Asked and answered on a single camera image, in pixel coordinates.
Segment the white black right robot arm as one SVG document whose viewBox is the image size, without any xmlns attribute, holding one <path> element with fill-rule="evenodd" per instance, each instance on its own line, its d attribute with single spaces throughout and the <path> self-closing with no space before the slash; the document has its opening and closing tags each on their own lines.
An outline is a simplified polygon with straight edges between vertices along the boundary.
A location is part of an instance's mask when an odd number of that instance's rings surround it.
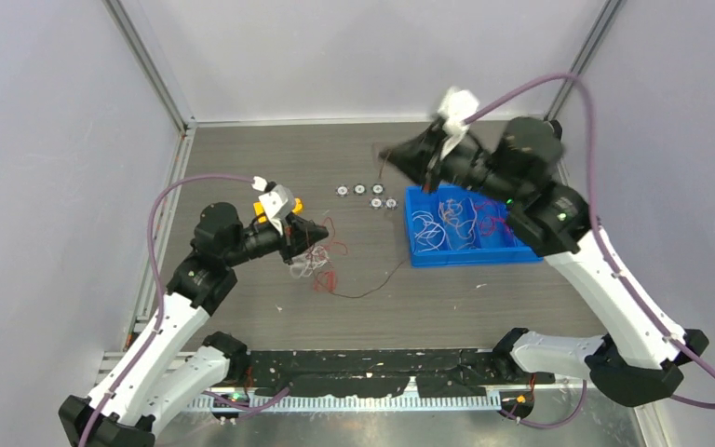
<svg viewBox="0 0 715 447">
<path fill-rule="evenodd" d="M 554 177 L 564 153 L 560 127 L 514 118 L 492 150 L 474 134 L 451 150 L 446 140 L 437 120 L 378 156 L 426 193 L 449 183 L 503 202 L 512 233 L 567 279 L 605 328 L 605 334 L 585 338 L 512 329 L 493 350 L 497 375 L 511 383 L 527 373 L 588 380 L 626 407 L 673 397 L 688 362 L 682 349 L 701 354 L 708 338 L 675 322 L 659 331 L 650 319 L 655 303 L 628 291 L 632 277 L 620 274 L 619 257 L 593 236 L 587 202 Z"/>
</svg>

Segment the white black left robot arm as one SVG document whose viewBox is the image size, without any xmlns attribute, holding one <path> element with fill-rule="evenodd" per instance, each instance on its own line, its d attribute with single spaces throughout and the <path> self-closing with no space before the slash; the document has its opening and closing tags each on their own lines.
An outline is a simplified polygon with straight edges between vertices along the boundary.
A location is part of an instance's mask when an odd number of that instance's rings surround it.
<svg viewBox="0 0 715 447">
<path fill-rule="evenodd" d="M 69 396 L 59 417 L 73 446 L 153 446 L 169 422 L 220 382 L 240 384 L 247 346 L 215 332 L 181 367 L 170 363 L 237 283 L 235 268 L 277 252 L 285 263 L 326 239 L 328 229 L 290 212 L 278 226 L 243 225 L 236 207 L 204 208 L 192 250 L 178 265 L 150 323 L 124 357 L 85 397 Z"/>
</svg>

